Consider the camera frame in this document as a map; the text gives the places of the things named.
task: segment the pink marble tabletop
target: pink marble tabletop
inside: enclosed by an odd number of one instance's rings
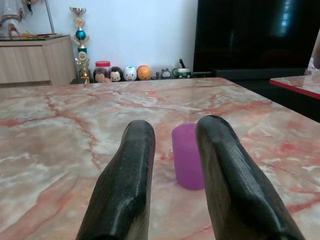
[[[214,239],[205,191],[177,184],[171,142],[174,127],[210,114],[230,122],[305,238],[318,240],[320,124],[222,78],[42,86],[2,100],[0,239],[73,240],[136,119],[156,134],[149,239]]]
[[[312,75],[273,78],[270,83],[320,100],[320,72]]]

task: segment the orange figurine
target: orange figurine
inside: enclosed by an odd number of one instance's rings
[[[140,80],[150,80],[151,74],[151,69],[148,66],[143,65],[138,68],[138,78]]]

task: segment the cabinet drawer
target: cabinet drawer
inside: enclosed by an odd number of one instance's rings
[[[0,84],[50,81],[42,46],[0,47]]]

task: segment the jar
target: jar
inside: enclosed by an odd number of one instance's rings
[[[96,61],[95,70],[93,72],[93,79],[97,83],[111,83],[109,77],[110,62],[109,61]]]

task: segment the teal trophy ornament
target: teal trophy ornament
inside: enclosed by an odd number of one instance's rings
[[[74,22],[78,28],[78,30],[75,32],[75,35],[72,37],[72,40],[78,44],[78,58],[76,58],[75,61],[80,66],[80,77],[87,78],[90,76],[90,59],[87,58],[87,48],[85,45],[89,42],[90,37],[82,29],[86,24],[85,20],[82,18],[82,16],[86,13],[86,9],[70,7],[70,10],[76,16]]]

